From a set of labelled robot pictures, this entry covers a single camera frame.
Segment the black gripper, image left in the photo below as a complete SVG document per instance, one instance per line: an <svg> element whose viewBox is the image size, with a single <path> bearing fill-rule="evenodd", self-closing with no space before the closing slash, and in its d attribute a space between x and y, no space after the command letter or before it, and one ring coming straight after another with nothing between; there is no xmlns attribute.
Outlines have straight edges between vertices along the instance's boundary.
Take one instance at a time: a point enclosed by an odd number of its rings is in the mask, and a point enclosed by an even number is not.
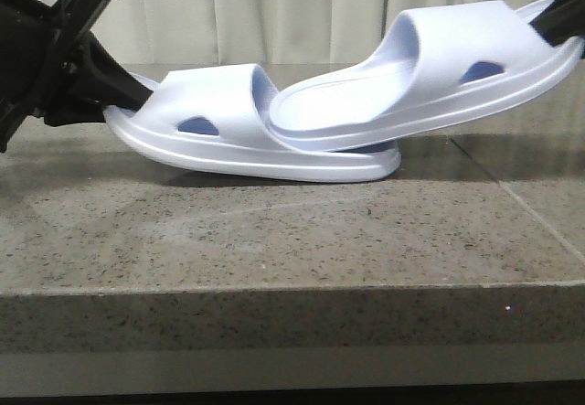
<svg viewBox="0 0 585 405"><path fill-rule="evenodd" d="M140 109L153 93L91 29L111 0L1 0L1 148L28 116L104 123L101 105Z"/></svg>

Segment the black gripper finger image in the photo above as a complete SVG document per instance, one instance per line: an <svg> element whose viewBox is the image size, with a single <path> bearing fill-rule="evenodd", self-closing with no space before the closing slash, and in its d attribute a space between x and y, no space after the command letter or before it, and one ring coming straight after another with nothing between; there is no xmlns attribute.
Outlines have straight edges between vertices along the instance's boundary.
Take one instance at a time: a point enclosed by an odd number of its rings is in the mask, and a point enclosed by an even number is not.
<svg viewBox="0 0 585 405"><path fill-rule="evenodd" d="M584 0L554 0L530 26L551 47L572 37L584 38Z"/></svg>

